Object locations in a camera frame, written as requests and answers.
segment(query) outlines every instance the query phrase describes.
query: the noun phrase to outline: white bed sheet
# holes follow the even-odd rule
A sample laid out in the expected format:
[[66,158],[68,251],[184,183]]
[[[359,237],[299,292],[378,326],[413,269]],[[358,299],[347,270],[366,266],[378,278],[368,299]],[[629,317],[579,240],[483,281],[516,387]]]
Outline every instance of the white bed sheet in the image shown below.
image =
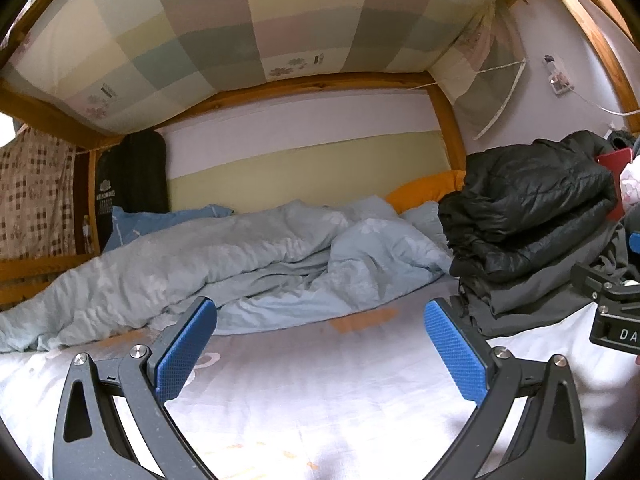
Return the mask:
[[[213,337],[167,407],[220,479],[422,479],[474,409],[422,325],[425,303],[455,290],[456,281],[443,278],[369,313]],[[526,359],[568,357],[583,410],[588,479],[622,443],[640,395],[633,356],[589,342],[593,314],[590,304],[559,324],[490,342]],[[154,336],[143,330],[63,352],[0,355],[0,415],[45,478],[73,355],[81,349],[95,359],[123,355]],[[139,459],[156,469],[126,403],[117,404]],[[516,402],[491,464],[506,449],[523,405]]]

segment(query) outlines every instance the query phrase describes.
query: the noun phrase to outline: wooden bed frame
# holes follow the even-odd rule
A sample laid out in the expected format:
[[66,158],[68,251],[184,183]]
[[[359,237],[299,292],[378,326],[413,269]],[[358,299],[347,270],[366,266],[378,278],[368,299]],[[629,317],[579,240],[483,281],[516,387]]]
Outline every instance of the wooden bed frame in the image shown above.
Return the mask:
[[[15,24],[9,36],[8,47],[0,52],[0,68],[8,61],[11,54],[20,45],[26,33],[44,9],[53,0],[36,0],[28,11]],[[561,0],[569,9],[584,31],[586,37],[601,60],[616,91],[624,111],[639,108],[636,96],[618,58],[609,46],[599,27],[589,16],[578,0]],[[591,0],[612,18],[621,29],[633,40],[624,19],[617,12],[611,0]],[[465,169],[466,151],[460,134],[455,114],[449,100],[430,74],[423,73],[337,73],[329,75],[315,75],[300,78],[285,79],[268,82],[252,88],[219,92],[205,101],[191,107],[185,112],[158,124],[157,127],[175,123],[205,112],[220,108],[245,104],[257,100],[287,96],[299,93],[335,91],[347,89],[413,89],[428,85],[424,90],[431,99],[442,136],[446,144],[449,163],[454,170]],[[31,260],[0,261],[0,282],[16,278],[30,278],[52,272],[63,272],[72,269],[92,256],[99,254],[97,225],[95,219],[95,168],[98,158],[105,149],[117,144],[122,136],[106,136],[100,132],[81,124],[66,115],[56,107],[32,98],[18,94],[4,81],[0,80],[0,112],[17,118],[37,130],[59,137],[78,146],[81,150],[88,150],[88,215],[92,228],[94,254],[77,254],[74,256],[52,256]],[[627,118],[630,131],[640,132],[640,116]],[[25,284],[19,283],[0,289],[0,310],[2,305],[21,301],[34,296],[43,290],[49,282]]]

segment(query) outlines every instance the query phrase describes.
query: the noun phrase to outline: light blue duvet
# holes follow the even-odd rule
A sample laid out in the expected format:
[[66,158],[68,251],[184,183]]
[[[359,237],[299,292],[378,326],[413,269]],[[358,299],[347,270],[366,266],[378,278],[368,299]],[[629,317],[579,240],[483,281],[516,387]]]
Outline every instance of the light blue duvet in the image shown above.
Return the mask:
[[438,228],[427,224],[418,230],[378,197],[185,222],[69,270],[0,313],[0,352],[51,350],[146,324],[161,329],[199,295],[219,307],[220,335],[367,310],[449,270]]

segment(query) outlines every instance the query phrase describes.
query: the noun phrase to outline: black puffer jacket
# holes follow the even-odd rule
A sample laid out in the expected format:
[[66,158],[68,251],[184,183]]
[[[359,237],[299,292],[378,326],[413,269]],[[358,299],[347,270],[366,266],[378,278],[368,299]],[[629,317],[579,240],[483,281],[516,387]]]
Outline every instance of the black puffer jacket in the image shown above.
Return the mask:
[[594,161],[613,150],[592,132],[467,157],[465,187],[440,202],[453,276],[505,283],[571,250],[616,205],[614,179]]

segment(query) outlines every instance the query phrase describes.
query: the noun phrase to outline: orange pillow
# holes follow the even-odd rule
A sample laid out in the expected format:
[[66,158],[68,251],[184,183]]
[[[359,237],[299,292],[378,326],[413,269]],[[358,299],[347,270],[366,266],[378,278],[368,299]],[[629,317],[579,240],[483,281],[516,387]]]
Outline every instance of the orange pillow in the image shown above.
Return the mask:
[[464,171],[444,171],[412,180],[389,193],[385,200],[400,214],[429,200],[439,202],[446,194],[460,191],[464,185]]

